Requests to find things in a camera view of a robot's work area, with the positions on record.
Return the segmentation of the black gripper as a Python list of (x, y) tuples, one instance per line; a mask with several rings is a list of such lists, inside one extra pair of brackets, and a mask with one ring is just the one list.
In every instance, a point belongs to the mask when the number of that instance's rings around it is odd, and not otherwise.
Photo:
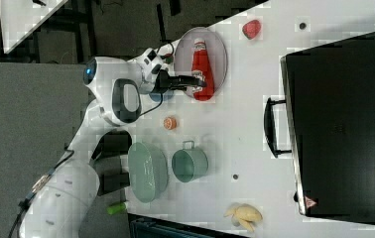
[[(203, 80), (194, 77), (191, 75), (179, 75), (179, 76), (170, 76), (166, 70), (160, 70), (156, 81), (155, 86), (152, 90), (153, 93), (165, 93), (168, 90), (173, 90), (178, 83), (203, 83)], [(203, 85), (182, 85), (178, 87), (178, 90), (181, 91), (202, 91), (206, 87)]]

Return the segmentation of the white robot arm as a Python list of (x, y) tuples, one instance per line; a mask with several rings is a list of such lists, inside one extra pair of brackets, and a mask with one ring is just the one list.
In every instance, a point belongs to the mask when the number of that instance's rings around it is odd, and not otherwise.
[(100, 139), (145, 114), (144, 94), (208, 86), (191, 75), (169, 74), (164, 57), (151, 48), (130, 60), (92, 58), (84, 69), (83, 83), (94, 99), (60, 160), (20, 202), (11, 228), (18, 238), (79, 238), (81, 223), (100, 187), (90, 164)]

